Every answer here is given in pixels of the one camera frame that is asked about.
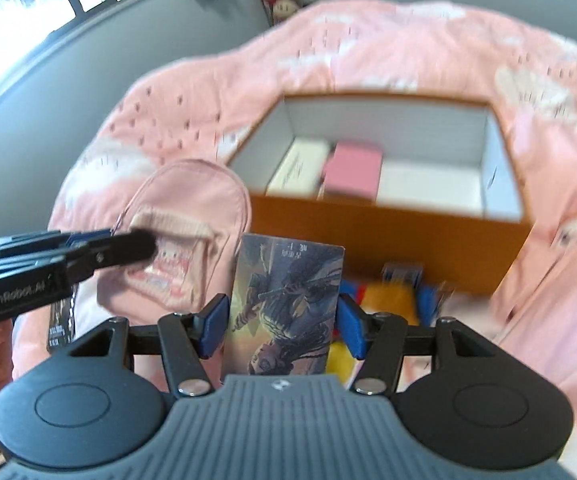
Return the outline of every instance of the blue gripper pad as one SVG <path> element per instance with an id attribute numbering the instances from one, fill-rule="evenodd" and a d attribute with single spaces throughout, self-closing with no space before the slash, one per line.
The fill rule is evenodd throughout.
<path id="1" fill-rule="evenodd" d="M 357 290 L 359 285 L 349 280 L 341 280 L 339 284 L 339 293 L 348 294 L 351 298 L 357 301 Z"/>
<path id="2" fill-rule="evenodd" d="M 200 334 L 198 357 L 208 359 L 224 339 L 228 327 L 231 302 L 227 295 L 219 294 L 195 317 L 195 329 Z"/>
<path id="3" fill-rule="evenodd" d="M 366 357 L 368 343 L 364 336 L 362 324 L 363 311 L 358 306 L 348 303 L 343 296 L 337 298 L 337 314 L 335 314 L 335 327 L 339 330 L 344 344 L 350 354 L 360 361 Z"/>
<path id="4" fill-rule="evenodd" d="M 437 288 L 421 284 L 415 289 L 415 304 L 417 318 L 422 326 L 431 326 L 437 313 Z"/>
<path id="5" fill-rule="evenodd" d="M 49 442 L 38 440 L 38 446 Z M 83 471 L 9 462 L 0 480 L 574 480 L 555 461 L 482 471 L 419 444 L 385 397 L 335 376 L 228 376 L 214 394 L 180 399 L 143 447 Z"/>

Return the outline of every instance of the packaged item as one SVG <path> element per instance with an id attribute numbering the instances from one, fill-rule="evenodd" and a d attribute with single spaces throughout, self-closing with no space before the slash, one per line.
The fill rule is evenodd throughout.
<path id="1" fill-rule="evenodd" d="M 57 301 L 50 306 L 50 320 L 48 322 L 48 338 L 46 350 L 53 353 L 58 348 L 68 345 L 75 337 L 75 298 L 77 286 L 73 293 L 65 300 Z"/>
<path id="2" fill-rule="evenodd" d="M 331 145 L 326 140 L 295 139 L 268 183 L 266 194 L 314 196 L 329 153 Z"/>
<path id="3" fill-rule="evenodd" d="M 382 279 L 385 282 L 410 283 L 417 288 L 424 276 L 424 266 L 420 264 L 385 264 Z"/>
<path id="4" fill-rule="evenodd" d="M 375 147 L 338 142 L 323 170 L 324 196 L 335 194 L 374 201 L 383 153 Z"/>
<path id="5" fill-rule="evenodd" d="M 323 373 L 343 257 L 342 247 L 244 235 L 223 375 Z"/>

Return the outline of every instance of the small box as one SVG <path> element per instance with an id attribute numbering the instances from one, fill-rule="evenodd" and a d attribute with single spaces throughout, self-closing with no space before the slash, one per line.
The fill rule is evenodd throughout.
<path id="1" fill-rule="evenodd" d="M 323 169 L 323 196 L 375 200 L 382 171 L 382 151 L 359 142 L 338 142 Z"/>
<path id="2" fill-rule="evenodd" d="M 278 170 L 270 179 L 267 194 L 303 196 L 315 192 L 321 181 L 321 168 L 331 153 L 323 139 L 299 137 L 289 147 Z"/>
<path id="3" fill-rule="evenodd" d="M 297 138 L 383 151 L 374 202 L 269 196 Z M 531 229 L 495 110 L 443 95 L 347 92 L 283 96 L 231 156 L 251 191 L 252 231 L 346 248 L 345 272 L 379 279 L 418 262 L 431 283 L 491 294 Z"/>

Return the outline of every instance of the pink box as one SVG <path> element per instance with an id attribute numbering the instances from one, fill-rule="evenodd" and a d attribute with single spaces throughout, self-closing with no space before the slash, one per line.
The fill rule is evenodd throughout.
<path id="1" fill-rule="evenodd" d="M 375 200 L 382 172 L 382 150 L 369 144 L 338 142 L 323 168 L 323 192 Z"/>

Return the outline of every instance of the pink blanket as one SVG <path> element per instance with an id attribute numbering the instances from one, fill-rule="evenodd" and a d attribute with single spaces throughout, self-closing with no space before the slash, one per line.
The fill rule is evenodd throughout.
<path id="1" fill-rule="evenodd" d="M 535 220 L 493 298 L 501 344 L 562 387 L 577 418 L 577 43 L 544 30 L 446 2 L 310 7 L 238 50 L 139 80 L 65 180 L 51 227 L 112 226 L 154 169 L 224 158 L 283 92 L 348 89 L 496 104 Z M 17 375 L 46 357 L 47 315 L 25 317 Z"/>

